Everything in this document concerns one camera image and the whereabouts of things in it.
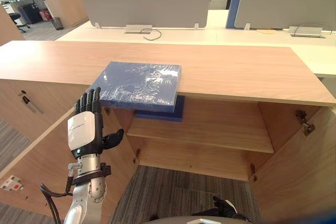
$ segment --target desk divider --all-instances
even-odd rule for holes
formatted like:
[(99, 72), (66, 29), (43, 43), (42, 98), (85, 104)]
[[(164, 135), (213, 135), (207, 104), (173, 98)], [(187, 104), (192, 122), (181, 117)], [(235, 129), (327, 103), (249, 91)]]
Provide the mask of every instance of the desk divider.
[(235, 27), (250, 23), (255, 29), (304, 25), (336, 30), (335, 17), (335, 0), (240, 0)]
[(93, 26), (203, 28), (209, 0), (83, 0)]

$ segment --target wooden panel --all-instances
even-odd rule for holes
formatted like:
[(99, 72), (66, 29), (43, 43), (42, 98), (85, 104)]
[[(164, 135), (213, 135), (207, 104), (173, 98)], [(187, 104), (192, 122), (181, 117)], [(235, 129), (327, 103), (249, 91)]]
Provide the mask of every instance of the wooden panel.
[(250, 181), (265, 222), (335, 208), (336, 109), (321, 108), (310, 120), (316, 130), (297, 132)]
[(24, 40), (21, 32), (16, 28), (14, 22), (2, 6), (0, 6), (0, 20), (0, 46), (12, 40)]
[[(75, 162), (67, 140), (67, 118), (72, 110), (61, 117), (43, 135), (35, 140), (11, 164), (0, 172), (0, 184), (10, 175), (22, 179), (22, 191), (0, 190), (0, 202), (44, 215), (51, 215), (39, 184), (44, 183), (49, 189), (63, 192), (67, 179), (67, 165)], [(115, 132), (120, 124), (113, 113), (104, 113), (104, 134)], [(137, 165), (133, 164), (134, 153), (125, 136), (117, 147), (104, 151), (101, 161), (111, 165), (112, 175), (108, 176), (108, 193), (103, 203), (102, 221), (107, 223), (114, 213), (120, 197), (126, 189)], [(60, 216), (65, 217), (71, 198), (56, 198), (55, 204)]]
[(244, 152), (240, 150), (189, 143), (172, 144), (169, 140), (154, 141), (141, 137), (132, 137), (130, 141), (135, 148), (141, 148), (140, 165), (244, 181), (248, 179)]
[(61, 19), (64, 28), (88, 19), (82, 0), (46, 0), (54, 17)]
[[(87, 85), (0, 80), (0, 117), (31, 140), (66, 113)], [(24, 90), (42, 111), (32, 112), (18, 94)]]
[(174, 143), (273, 152), (257, 103), (186, 97), (182, 122), (134, 118), (128, 134)]
[(133, 110), (123, 110), (123, 109), (113, 109), (115, 115), (117, 116), (121, 127), (125, 132), (128, 131), (134, 117)]
[[(25, 50), (16, 54), (16, 48)], [(290, 48), (12, 41), (0, 47), (0, 55), (8, 55), (0, 58), (2, 79), (90, 85), (111, 61), (166, 63), (182, 66), (180, 94), (336, 104), (335, 98)]]
[(275, 151), (302, 128), (295, 116), (297, 110), (305, 111), (309, 120), (319, 109), (317, 106), (268, 102), (259, 102), (259, 108)]

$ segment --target cable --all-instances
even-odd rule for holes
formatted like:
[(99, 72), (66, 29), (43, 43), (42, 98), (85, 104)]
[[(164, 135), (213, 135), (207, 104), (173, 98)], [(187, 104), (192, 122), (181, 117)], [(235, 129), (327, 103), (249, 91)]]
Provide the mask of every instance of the cable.
[(55, 203), (54, 203), (54, 201), (51, 197), (60, 198), (60, 197), (68, 196), (68, 195), (72, 196), (72, 193), (69, 193), (68, 191), (66, 191), (62, 194), (55, 193), (53, 191), (50, 191), (44, 184), (40, 184), (40, 191), (43, 193), (44, 197), (46, 198), (46, 200), (48, 202), (50, 211), (51, 211), (53, 219), (54, 219), (54, 223), (55, 224), (61, 224), (57, 207), (56, 207), (56, 205), (55, 205)]
[(157, 29), (153, 29), (153, 28), (144, 28), (144, 29), (142, 29), (142, 30), (140, 31), (140, 34), (141, 34), (144, 30), (157, 31), (157, 32), (160, 34), (157, 38), (154, 38), (154, 39), (149, 39), (149, 38), (143, 36), (143, 38), (146, 39), (146, 40), (153, 41), (153, 40), (160, 39), (161, 36), (162, 36), (162, 33), (161, 33), (159, 30), (157, 30)]
[(295, 29), (295, 32), (293, 34), (293, 37), (296, 37), (296, 33), (297, 31), (299, 30), (300, 27), (302, 27), (303, 25), (307, 25), (307, 24), (317, 24), (317, 25), (326, 25), (328, 26), (330, 29), (330, 33), (328, 35), (331, 35), (332, 34), (332, 27), (330, 25), (327, 25), (325, 23), (320, 23), (320, 22), (306, 22), (306, 23), (302, 23), (301, 25), (299, 25), (296, 29)]

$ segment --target plastic wrap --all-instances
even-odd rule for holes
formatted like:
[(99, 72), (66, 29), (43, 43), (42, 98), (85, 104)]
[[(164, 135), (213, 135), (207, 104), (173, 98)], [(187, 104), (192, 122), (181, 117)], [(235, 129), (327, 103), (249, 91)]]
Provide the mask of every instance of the plastic wrap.
[(90, 88), (103, 106), (174, 112), (181, 66), (111, 62)]

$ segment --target black chair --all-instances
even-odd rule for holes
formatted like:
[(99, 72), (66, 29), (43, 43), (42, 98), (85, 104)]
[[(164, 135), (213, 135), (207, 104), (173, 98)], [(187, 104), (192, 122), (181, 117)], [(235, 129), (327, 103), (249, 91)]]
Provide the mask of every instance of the black chair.
[(21, 14), (20, 14), (20, 13), (9, 13), (9, 16), (11, 17), (12, 21), (13, 21), (14, 24), (16, 25), (17, 29), (19, 29), (19, 30), (22, 31), (23, 33), (25, 33), (26, 31), (24, 31), (23, 29), (21, 29), (22, 27), (30, 28), (30, 26), (28, 26), (28, 24), (18, 25), (18, 24), (15, 22), (15, 20), (21, 18)]

